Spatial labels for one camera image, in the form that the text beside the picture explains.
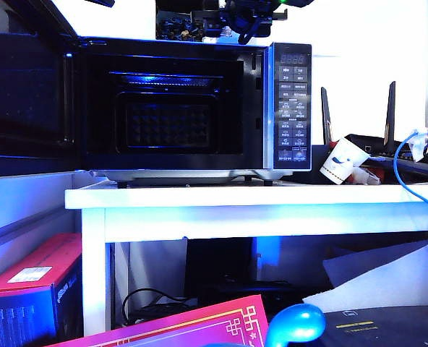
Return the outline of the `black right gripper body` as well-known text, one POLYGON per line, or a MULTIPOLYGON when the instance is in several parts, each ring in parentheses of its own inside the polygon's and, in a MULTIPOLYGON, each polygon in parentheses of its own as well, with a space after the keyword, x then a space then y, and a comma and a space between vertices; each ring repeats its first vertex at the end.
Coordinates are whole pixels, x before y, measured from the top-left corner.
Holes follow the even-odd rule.
POLYGON ((226 36, 230 30, 240 37, 267 37, 274 21, 288 19, 288 10, 276 12, 282 1, 202 1, 190 12, 201 24, 204 36, 226 36))

